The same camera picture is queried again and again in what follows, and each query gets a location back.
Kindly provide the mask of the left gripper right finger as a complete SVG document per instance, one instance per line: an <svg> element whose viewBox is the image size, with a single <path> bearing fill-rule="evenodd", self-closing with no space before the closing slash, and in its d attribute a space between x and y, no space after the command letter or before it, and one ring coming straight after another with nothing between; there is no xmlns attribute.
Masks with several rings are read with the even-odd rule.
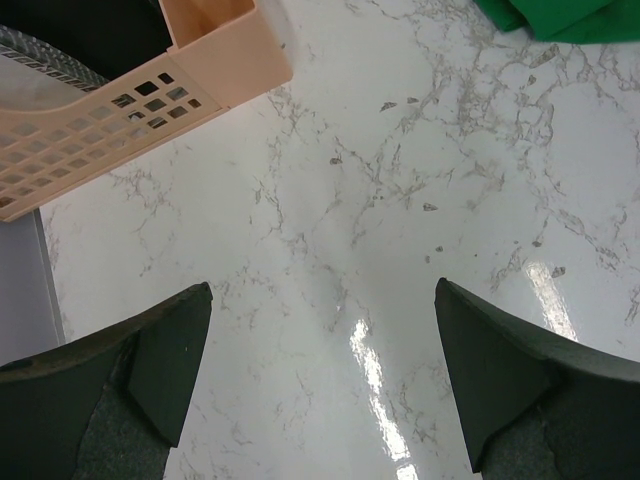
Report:
<svg viewBox="0 0 640 480"><path fill-rule="evenodd" d="M473 472L638 478L638 363L522 320L445 278L435 309Z"/></svg>

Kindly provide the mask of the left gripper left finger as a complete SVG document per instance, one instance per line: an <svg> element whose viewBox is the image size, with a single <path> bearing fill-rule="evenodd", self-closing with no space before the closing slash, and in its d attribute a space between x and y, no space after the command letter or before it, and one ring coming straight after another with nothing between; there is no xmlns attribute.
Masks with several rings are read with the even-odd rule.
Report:
<svg viewBox="0 0 640 480"><path fill-rule="evenodd" d="M71 343L1 368L4 479L161 479L208 334L195 284Z"/></svg>

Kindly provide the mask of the green t shirt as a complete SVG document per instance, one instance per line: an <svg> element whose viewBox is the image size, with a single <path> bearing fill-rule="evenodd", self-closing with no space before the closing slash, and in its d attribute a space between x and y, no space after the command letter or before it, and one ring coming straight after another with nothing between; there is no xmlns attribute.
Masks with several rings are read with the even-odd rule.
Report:
<svg viewBox="0 0 640 480"><path fill-rule="evenodd" d="M538 41L610 44L639 40L637 0L476 0L503 32L526 28Z"/></svg>

